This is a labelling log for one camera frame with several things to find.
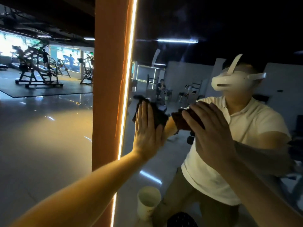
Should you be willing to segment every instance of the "hair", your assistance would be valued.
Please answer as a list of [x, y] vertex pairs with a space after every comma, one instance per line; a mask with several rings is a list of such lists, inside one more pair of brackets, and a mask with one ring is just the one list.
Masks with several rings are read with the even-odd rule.
[[[227, 58], [222, 65], [222, 69], [230, 67], [234, 58], [235, 56]], [[243, 54], [237, 65], [239, 64], [250, 64], [256, 73], [262, 73], [264, 72], [267, 62], [260, 58], [258, 55]]]

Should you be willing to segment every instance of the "mirror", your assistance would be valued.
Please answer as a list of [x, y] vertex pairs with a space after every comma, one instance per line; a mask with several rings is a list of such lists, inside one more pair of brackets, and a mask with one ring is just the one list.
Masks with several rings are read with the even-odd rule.
[[[293, 25], [301, 16], [288, 2], [276, 3], [275, 9], [258, 2], [235, 9], [238, 4], [138, 0], [122, 155], [132, 150], [135, 95], [169, 116], [197, 100], [212, 102], [233, 139], [252, 147], [274, 149], [291, 139], [301, 145], [303, 50]], [[194, 136], [174, 131], [123, 185], [114, 226], [151, 226], [142, 220], [149, 213], [156, 227], [173, 226], [177, 219], [186, 220], [184, 226], [257, 226], [225, 180], [198, 156]], [[295, 209], [303, 209], [299, 176], [260, 176]]]

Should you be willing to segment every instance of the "black polka dot fabric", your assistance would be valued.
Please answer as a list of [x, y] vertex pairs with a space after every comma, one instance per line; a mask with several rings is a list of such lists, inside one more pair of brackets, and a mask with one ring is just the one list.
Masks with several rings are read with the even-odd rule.
[[180, 212], [169, 218], [167, 227], [198, 227], [198, 225], [190, 215]]

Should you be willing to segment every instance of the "neck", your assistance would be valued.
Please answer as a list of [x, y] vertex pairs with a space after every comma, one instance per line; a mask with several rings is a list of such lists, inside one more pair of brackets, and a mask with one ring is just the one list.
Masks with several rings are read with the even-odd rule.
[[249, 101], [251, 100], [251, 96], [242, 98], [242, 99], [234, 99], [234, 98], [229, 98], [228, 96], [225, 97], [226, 101], [226, 106], [227, 110], [229, 111], [229, 114], [232, 115], [236, 112], [239, 112], [243, 110]]

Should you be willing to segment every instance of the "ceiling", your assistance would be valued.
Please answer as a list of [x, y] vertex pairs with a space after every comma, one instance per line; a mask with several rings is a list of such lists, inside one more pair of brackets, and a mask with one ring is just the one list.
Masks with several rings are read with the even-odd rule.
[[[65, 42], [74, 45], [93, 45], [83, 37], [94, 37], [94, 0], [41, 3], [0, 0], [0, 3], [21, 11], [18, 15], [34, 18], [30, 21], [37, 21], [26, 26], [56, 33], [57, 38], [69, 38]], [[213, 65], [217, 57], [250, 53], [269, 62], [303, 65], [303, 52], [294, 54], [303, 51], [300, 6], [299, 0], [138, 0], [135, 38], [143, 41], [135, 42], [133, 59], [150, 65], [159, 48], [157, 63], [184, 61]], [[19, 26], [27, 19], [17, 17], [14, 21]], [[5, 27], [12, 30], [10, 25], [12, 21]], [[157, 38], [192, 38], [199, 43], [158, 43], [154, 41]]]

